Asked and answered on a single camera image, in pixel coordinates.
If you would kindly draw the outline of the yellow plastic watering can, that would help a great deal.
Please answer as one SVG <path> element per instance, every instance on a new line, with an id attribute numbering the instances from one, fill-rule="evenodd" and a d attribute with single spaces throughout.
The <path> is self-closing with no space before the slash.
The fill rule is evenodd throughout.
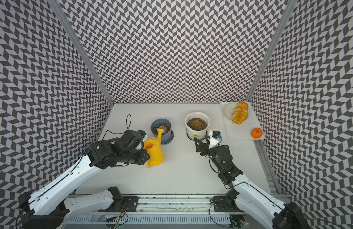
<path id="1" fill-rule="evenodd" d="M 145 141 L 144 149 L 150 155 L 150 159 L 145 162 L 145 166 L 148 168 L 158 166 L 163 163 L 165 156 L 161 147 L 161 137 L 164 133 L 164 129 L 157 129 L 157 137 L 149 138 Z"/>

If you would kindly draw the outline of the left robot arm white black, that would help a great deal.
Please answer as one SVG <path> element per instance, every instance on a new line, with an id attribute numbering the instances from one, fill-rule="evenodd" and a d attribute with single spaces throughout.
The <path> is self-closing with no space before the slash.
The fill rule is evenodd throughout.
<path id="1" fill-rule="evenodd" d="M 127 130 L 121 137 L 96 141 L 85 148 L 80 159 L 55 180 L 38 191 L 22 193 L 15 227 L 56 229 L 72 217 L 93 211 L 120 211 L 124 197 L 119 188 L 71 198 L 69 195 L 88 179 L 106 168 L 143 166 L 150 155 L 144 148 L 147 134 Z"/>

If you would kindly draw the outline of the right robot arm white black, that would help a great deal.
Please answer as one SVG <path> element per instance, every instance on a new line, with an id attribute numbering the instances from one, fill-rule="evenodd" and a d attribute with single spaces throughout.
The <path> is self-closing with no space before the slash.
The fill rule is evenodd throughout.
<path id="1" fill-rule="evenodd" d="M 310 226 L 297 204 L 285 203 L 255 185 L 233 163 L 229 146 L 221 137 L 210 137 L 206 143 L 194 138 L 196 152 L 208 157 L 217 167 L 217 175 L 232 194 L 237 209 L 252 216 L 266 229 L 308 229 Z"/>

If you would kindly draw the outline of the green red succulent plant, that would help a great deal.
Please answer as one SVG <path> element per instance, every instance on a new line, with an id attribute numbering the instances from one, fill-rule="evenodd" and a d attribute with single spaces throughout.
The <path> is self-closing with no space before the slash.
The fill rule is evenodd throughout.
<path id="1" fill-rule="evenodd" d="M 193 130 L 202 130 L 203 129 L 203 123 L 204 121 L 202 119 L 199 118 L 194 118 L 191 120 L 191 128 Z"/>

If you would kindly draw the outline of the pink succulent plant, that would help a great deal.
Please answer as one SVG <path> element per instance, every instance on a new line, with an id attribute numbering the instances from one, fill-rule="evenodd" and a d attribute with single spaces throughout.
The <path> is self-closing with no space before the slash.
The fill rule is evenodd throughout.
<path id="1" fill-rule="evenodd" d="M 170 127 L 166 123 L 160 123 L 160 124 L 157 125 L 156 129 L 157 130 L 158 129 L 162 129 L 163 130 L 162 134 L 164 135 L 164 134 L 166 134 L 169 131 Z"/>

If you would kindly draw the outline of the white plastic flower pot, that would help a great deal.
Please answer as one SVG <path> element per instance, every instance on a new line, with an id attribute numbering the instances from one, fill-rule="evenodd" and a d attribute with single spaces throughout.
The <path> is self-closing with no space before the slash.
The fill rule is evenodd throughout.
<path id="1" fill-rule="evenodd" d="M 210 124 L 210 118 L 205 113 L 189 113 L 185 118 L 187 137 L 192 141 L 194 141 L 194 138 L 204 140 L 208 133 Z"/>

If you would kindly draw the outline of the white cutting board tray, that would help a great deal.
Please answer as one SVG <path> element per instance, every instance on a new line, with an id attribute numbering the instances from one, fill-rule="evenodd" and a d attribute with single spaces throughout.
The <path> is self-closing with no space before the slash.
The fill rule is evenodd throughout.
<path id="1" fill-rule="evenodd" d="M 233 140 L 233 141 L 234 140 L 252 140 L 252 141 L 264 140 L 266 137 L 265 132 L 263 132 L 263 136 L 258 139 L 254 139 L 251 136 L 251 132 L 253 129 L 260 128 L 261 130 L 263 130 L 263 128 L 262 128 L 262 126 L 261 126 L 261 124 L 255 114 L 255 111 L 252 107 L 252 104 L 248 101 L 245 101 L 245 103 L 247 103 L 249 106 L 248 116 L 242 124 L 237 125 L 233 121 L 228 120 L 223 114 L 223 107 L 225 104 L 228 104 L 228 103 L 239 104 L 239 102 L 221 102 L 221 103 L 219 103 L 220 110 L 223 115 L 223 122 L 224 122 L 224 127 L 225 127 L 225 130 L 227 133 L 227 138 L 229 140 Z"/>

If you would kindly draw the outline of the blue plastic flower pot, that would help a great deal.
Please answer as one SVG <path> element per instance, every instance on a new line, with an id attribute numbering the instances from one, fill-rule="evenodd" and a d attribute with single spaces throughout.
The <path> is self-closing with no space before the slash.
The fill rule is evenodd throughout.
<path id="1" fill-rule="evenodd" d="M 160 118 L 155 120 L 150 127 L 152 134 L 154 137 L 158 135 L 158 129 L 163 129 L 164 132 L 161 135 L 161 144 L 165 145 L 170 143 L 173 140 L 174 132 L 172 131 L 171 123 L 164 118 Z"/>

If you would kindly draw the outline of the white round plate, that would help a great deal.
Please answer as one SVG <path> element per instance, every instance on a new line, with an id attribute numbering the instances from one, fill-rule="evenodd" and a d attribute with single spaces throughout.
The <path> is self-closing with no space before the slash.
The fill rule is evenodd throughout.
<path id="1" fill-rule="evenodd" d="M 232 118 L 233 118 L 235 108 L 237 107 L 237 105 L 238 105 L 237 103 L 228 103 L 228 104 L 224 105 L 223 114 L 228 120 L 233 121 Z"/>

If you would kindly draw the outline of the small orange pumpkin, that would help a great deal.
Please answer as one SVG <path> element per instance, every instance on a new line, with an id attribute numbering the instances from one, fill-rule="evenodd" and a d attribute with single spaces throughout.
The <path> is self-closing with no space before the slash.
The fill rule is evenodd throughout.
<path id="1" fill-rule="evenodd" d="M 251 136 L 254 139 L 258 139 L 258 138 L 263 136 L 263 131 L 260 128 L 255 128 L 255 129 L 252 130 Z"/>

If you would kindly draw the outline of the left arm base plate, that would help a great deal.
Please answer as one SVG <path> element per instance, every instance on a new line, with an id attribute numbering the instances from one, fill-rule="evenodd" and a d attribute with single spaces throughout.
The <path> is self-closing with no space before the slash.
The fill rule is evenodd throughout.
<path id="1" fill-rule="evenodd" d="M 125 196 L 123 198 L 114 199 L 113 203 L 107 208 L 112 212 L 136 212 L 139 196 Z"/>

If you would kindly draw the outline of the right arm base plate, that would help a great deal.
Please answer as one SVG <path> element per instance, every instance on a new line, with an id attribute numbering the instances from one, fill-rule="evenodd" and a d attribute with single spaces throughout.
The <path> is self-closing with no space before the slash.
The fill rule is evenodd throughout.
<path id="1" fill-rule="evenodd" d="M 210 202 L 215 212 L 242 212 L 230 197 L 214 196 Z"/>

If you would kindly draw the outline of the aluminium front rail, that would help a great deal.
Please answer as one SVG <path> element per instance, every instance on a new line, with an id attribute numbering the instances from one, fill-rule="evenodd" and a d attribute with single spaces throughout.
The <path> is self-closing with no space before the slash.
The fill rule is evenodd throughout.
<path id="1" fill-rule="evenodd" d="M 106 198 L 105 193 L 78 196 L 65 199 L 67 207 L 73 207 L 75 215 L 83 215 L 90 212 L 112 212 L 106 209 L 110 207 L 114 199 Z M 136 212 L 146 213 L 181 213 L 181 212 L 205 212 L 212 206 L 209 195 L 139 195 L 139 201 Z"/>

